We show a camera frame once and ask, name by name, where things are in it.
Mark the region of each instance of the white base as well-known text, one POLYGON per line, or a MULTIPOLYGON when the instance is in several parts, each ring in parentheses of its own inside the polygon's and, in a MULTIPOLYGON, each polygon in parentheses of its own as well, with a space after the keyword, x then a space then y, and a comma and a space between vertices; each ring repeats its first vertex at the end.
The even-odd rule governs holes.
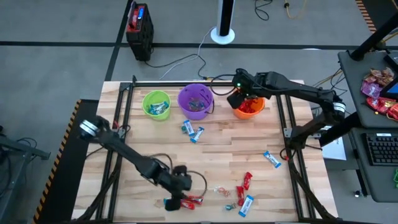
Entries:
POLYGON ((217 34, 217 27, 214 28, 210 33, 211 39, 217 44, 230 44, 235 39, 235 32, 232 29, 229 29, 229 34, 222 37, 217 34))

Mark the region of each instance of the gray concrete floor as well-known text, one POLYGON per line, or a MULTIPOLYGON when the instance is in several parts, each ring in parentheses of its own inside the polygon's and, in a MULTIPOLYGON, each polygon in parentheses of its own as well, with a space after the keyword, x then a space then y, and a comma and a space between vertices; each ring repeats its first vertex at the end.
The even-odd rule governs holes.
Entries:
MULTIPOLYGON (((155 25, 155 42, 199 43, 216 23, 216 1, 146 0, 155 25)), ((301 3, 292 1, 292 11, 301 3)), ((115 42, 123 0, 0 1, 0 41, 115 42)), ((290 20, 282 0, 264 8, 269 21, 254 14, 254 1, 237 0, 234 43, 355 45, 370 32, 354 0, 308 1, 304 17, 290 20)), ((38 147, 56 152, 73 105, 78 99, 98 100, 113 48, 0 46, 0 124, 11 139, 35 138, 38 147)), ((195 53, 195 49, 155 49, 153 65, 195 53)), ((334 50, 203 49, 207 65, 202 75, 232 73, 238 67, 251 73, 274 70, 311 85, 339 68, 334 50)), ((172 70, 164 80, 198 79, 199 60, 172 70)), ((158 80, 168 68, 137 62, 129 48, 121 48, 112 80, 158 80)), ((345 81, 339 88, 347 88, 345 81)), ((343 95, 354 112, 349 93, 343 95)), ((30 223, 39 203, 55 153, 48 161, 34 160, 21 192, 15 219, 30 223)), ((351 171, 330 170, 330 183, 341 218, 363 222, 396 223, 398 204, 354 198, 358 180, 351 171)))

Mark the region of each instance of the wooden table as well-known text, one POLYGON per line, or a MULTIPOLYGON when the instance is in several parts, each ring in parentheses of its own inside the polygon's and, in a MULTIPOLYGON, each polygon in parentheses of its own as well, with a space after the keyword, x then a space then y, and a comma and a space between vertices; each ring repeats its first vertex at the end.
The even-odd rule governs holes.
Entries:
MULTIPOLYGON (((103 85, 97 114, 109 121, 113 120, 119 84, 120 82, 105 82, 103 85)), ((230 89, 215 87, 215 91, 220 93, 230 89)), ((188 169, 204 174, 208 191, 203 205, 197 206, 194 211, 182 208, 167 212, 163 199, 170 194, 144 180, 135 167, 123 159, 114 222, 297 221, 287 163, 280 159, 282 165, 276 169, 262 155, 268 150, 279 159, 279 151, 284 147, 275 97, 266 101, 266 107, 255 118, 240 120, 233 115, 226 97, 215 95, 214 114, 209 114, 201 121, 192 121, 194 128, 202 126, 205 129, 198 143, 193 144, 188 136, 181 133, 180 127, 186 117, 177 104, 179 90, 179 87, 135 88, 129 118, 131 131, 127 134, 126 142, 141 154, 167 153, 174 165, 185 164, 188 169), (144 96, 152 90, 163 90, 171 97, 171 114, 167 121, 154 121, 141 108, 144 96), (236 201, 236 186, 242 184, 247 171, 251 172, 253 178, 245 195, 252 195, 254 203, 246 218, 243 218, 238 215, 240 208, 226 211, 224 206, 236 201), (230 190, 231 196, 226 198, 217 194, 213 190, 216 186, 230 190)), ((292 104, 297 125, 312 119, 308 102, 292 98, 292 104)), ((284 111, 289 126, 287 108, 284 111)), ((316 140, 308 140, 307 144, 319 147, 316 140)), ((98 147, 90 145, 88 153, 98 147)), ((322 152, 308 147, 303 150, 303 156, 311 189, 326 209, 337 216, 322 152)), ((106 150, 102 150, 86 160, 74 218, 85 211, 100 191, 105 158, 106 150)), ((166 164, 169 163, 167 158, 161 159, 166 164)), ((190 194, 201 194, 205 188, 203 180, 195 174, 192 174, 192 180, 190 194)), ((304 193, 300 193, 305 215, 308 216, 304 193)), ((109 197, 107 199, 105 211, 108 211, 109 197)))

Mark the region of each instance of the paper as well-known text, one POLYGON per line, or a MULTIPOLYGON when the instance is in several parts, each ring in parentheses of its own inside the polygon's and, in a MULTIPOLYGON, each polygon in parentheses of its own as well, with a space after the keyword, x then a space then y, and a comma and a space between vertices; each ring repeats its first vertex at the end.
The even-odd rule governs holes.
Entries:
POLYGON ((347 160, 344 150, 343 138, 340 137, 333 142, 322 147, 323 158, 347 160))

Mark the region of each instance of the computer keyboard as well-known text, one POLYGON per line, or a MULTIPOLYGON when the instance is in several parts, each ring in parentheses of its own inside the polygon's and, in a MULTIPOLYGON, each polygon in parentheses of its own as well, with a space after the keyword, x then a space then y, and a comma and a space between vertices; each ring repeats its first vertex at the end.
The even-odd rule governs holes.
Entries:
POLYGON ((363 134, 368 157, 373 166, 398 166, 398 135, 363 134))

